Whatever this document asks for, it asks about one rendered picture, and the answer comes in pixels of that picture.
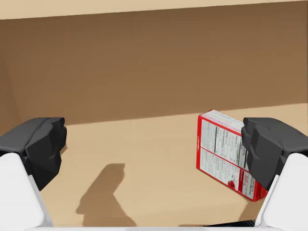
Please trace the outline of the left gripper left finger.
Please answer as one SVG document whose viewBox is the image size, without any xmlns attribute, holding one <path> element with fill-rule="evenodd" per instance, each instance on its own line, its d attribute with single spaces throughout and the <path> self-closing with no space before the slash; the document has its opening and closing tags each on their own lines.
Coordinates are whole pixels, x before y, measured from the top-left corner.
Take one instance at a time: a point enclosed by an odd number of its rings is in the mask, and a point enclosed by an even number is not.
<svg viewBox="0 0 308 231">
<path fill-rule="evenodd" d="M 64 123 L 34 118 L 0 136 L 0 228 L 53 226 L 40 192 L 59 173 Z"/>
</svg>

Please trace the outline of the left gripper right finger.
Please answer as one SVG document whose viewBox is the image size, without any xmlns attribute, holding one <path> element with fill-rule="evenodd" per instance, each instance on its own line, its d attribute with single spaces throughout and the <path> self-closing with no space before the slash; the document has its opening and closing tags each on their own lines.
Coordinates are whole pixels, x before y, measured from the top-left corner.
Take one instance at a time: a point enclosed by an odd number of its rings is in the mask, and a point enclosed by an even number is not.
<svg viewBox="0 0 308 231">
<path fill-rule="evenodd" d="M 274 118 L 245 117 L 250 174 L 268 194 L 258 228 L 308 228 L 308 136 Z"/>
</svg>

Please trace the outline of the pale wooden shelf unit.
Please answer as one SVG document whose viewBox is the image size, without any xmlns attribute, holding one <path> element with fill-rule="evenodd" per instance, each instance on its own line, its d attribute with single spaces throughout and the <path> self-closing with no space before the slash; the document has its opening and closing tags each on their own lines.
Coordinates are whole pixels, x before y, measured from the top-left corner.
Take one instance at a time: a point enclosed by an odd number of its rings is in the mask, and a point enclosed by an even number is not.
<svg viewBox="0 0 308 231">
<path fill-rule="evenodd" d="M 255 219 L 196 169 L 211 109 L 308 134 L 308 0 L 0 0 L 0 134 L 65 118 L 54 226 Z"/>
</svg>

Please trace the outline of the red and white carton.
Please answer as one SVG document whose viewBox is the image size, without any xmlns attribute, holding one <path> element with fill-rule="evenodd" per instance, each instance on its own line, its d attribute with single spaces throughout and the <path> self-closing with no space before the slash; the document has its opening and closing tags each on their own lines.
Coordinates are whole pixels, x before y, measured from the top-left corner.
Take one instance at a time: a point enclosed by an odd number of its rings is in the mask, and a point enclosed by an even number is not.
<svg viewBox="0 0 308 231">
<path fill-rule="evenodd" d="M 242 121 L 216 110 L 199 115 L 196 167 L 256 202 L 266 197 L 268 192 L 249 173 L 248 151 L 241 136 L 243 126 Z"/>
</svg>

